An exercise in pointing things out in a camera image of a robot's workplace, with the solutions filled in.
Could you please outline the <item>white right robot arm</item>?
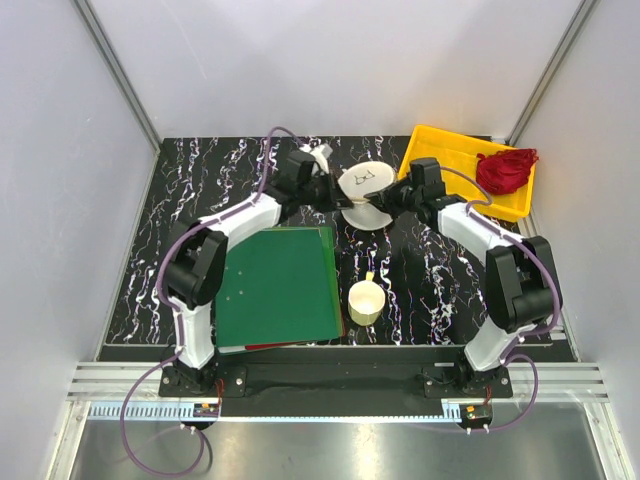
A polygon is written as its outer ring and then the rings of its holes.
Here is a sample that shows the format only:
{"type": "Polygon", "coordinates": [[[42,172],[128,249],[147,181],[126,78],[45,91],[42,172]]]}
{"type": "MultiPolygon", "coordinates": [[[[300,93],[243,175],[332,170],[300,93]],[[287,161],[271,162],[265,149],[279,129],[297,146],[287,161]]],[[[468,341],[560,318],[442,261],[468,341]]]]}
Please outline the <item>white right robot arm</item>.
{"type": "Polygon", "coordinates": [[[484,266],[487,316],[450,376],[460,393],[472,397],[498,376],[517,345],[557,325],[563,300],[550,243],[542,236],[516,235],[480,214],[477,206],[490,205],[489,197],[467,201],[447,193],[442,170],[434,158],[418,159],[404,179],[363,197],[393,218],[414,213],[484,266]]]}

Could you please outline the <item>white mesh laundry bag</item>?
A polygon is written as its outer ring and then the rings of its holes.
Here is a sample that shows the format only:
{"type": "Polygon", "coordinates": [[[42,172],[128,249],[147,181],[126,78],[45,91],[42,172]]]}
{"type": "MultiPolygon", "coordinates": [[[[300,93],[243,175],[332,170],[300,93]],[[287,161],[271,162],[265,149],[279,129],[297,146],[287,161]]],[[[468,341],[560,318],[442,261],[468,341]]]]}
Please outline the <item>white mesh laundry bag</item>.
{"type": "Polygon", "coordinates": [[[358,163],[345,170],[338,184],[354,204],[342,211],[345,221],[362,231],[376,231],[391,224],[392,217],[373,206],[365,196],[391,186],[395,180],[393,167],[380,161],[358,163]]]}

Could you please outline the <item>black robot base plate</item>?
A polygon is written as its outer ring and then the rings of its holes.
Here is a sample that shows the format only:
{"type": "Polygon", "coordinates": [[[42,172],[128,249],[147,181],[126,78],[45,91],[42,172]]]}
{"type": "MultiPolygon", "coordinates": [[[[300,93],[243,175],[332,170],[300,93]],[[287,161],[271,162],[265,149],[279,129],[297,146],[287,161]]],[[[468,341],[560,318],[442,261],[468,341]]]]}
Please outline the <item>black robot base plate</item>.
{"type": "Polygon", "coordinates": [[[329,419],[413,417],[442,413],[443,400],[506,400],[505,368],[482,375],[485,386],[455,382],[456,346],[285,347],[220,356],[204,373],[163,369],[162,397],[222,396],[232,417],[329,419]]]}

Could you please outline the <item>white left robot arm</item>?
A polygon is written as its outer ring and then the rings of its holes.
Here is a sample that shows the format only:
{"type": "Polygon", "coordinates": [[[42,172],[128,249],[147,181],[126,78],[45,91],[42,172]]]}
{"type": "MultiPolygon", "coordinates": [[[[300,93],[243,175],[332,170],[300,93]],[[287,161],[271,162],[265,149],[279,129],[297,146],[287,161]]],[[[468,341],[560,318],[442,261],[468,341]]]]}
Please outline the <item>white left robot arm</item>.
{"type": "Polygon", "coordinates": [[[354,206],[330,172],[331,147],[303,146],[289,152],[258,191],[220,213],[179,221],[156,280],[159,300],[173,315],[174,354],[161,362],[181,374],[181,384],[196,396],[215,386],[216,347],[211,309],[223,280],[227,253],[258,232],[276,227],[310,206],[333,212],[354,206]]]}

